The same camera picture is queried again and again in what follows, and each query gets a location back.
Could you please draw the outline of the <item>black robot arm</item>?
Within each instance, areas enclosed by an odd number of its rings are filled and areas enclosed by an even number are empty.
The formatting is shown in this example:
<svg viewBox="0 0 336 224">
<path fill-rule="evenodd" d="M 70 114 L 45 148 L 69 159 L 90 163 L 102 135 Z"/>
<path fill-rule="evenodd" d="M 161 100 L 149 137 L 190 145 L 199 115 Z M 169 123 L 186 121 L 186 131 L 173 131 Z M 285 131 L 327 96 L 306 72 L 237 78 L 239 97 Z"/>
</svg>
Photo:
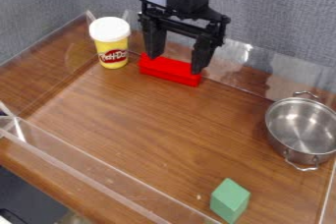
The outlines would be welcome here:
<svg viewBox="0 0 336 224">
<path fill-rule="evenodd" d="M 146 53 L 158 58 L 166 49 L 167 32 L 197 40 L 193 50 L 193 73 L 199 74 L 211 63 L 215 50 L 225 44 L 231 18 L 214 10 L 211 0 L 139 0 Z"/>
</svg>

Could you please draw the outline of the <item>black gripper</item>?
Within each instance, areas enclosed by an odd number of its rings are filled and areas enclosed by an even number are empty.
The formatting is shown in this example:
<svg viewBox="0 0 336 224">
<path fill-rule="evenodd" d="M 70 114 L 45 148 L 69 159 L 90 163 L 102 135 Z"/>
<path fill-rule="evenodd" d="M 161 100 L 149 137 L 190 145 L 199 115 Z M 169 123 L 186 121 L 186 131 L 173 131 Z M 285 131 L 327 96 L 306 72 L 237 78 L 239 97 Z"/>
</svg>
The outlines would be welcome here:
<svg viewBox="0 0 336 224">
<path fill-rule="evenodd" d="M 226 27 L 231 18 L 211 7 L 193 14 L 183 13 L 167 6 L 166 0 L 139 0 L 146 53 L 151 59 L 165 52 L 167 31 L 197 38 L 193 50 L 193 74 L 202 72 L 211 63 L 215 50 L 223 44 Z"/>
</svg>

